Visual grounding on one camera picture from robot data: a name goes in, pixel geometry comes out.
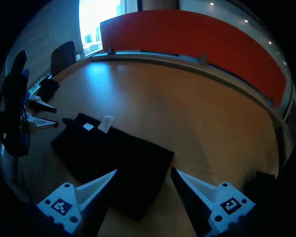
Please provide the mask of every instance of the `black cloth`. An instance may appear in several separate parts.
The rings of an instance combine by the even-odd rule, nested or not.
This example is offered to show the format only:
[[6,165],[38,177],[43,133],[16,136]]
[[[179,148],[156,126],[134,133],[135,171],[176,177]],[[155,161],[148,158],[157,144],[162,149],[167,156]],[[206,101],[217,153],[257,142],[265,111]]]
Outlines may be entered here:
[[41,100],[47,103],[55,94],[56,90],[59,88],[59,83],[45,78],[39,84],[40,89],[37,92],[37,95],[41,97]]
[[[52,147],[72,175],[85,184],[117,169],[110,205],[140,220],[159,192],[174,153],[112,127],[105,134],[97,128],[100,121],[82,113],[63,121],[67,127]],[[86,123],[94,128],[86,130]]]

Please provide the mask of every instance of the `window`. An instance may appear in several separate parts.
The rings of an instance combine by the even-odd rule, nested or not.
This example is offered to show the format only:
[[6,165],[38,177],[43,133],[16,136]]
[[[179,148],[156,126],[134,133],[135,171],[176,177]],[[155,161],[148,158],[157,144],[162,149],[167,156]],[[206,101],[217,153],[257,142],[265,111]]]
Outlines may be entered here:
[[125,14],[125,0],[80,0],[79,24],[85,56],[102,50],[100,23]]
[[100,35],[101,35],[100,27],[97,27],[96,28],[96,41],[100,41]]
[[92,43],[91,35],[87,35],[84,37],[86,43]]

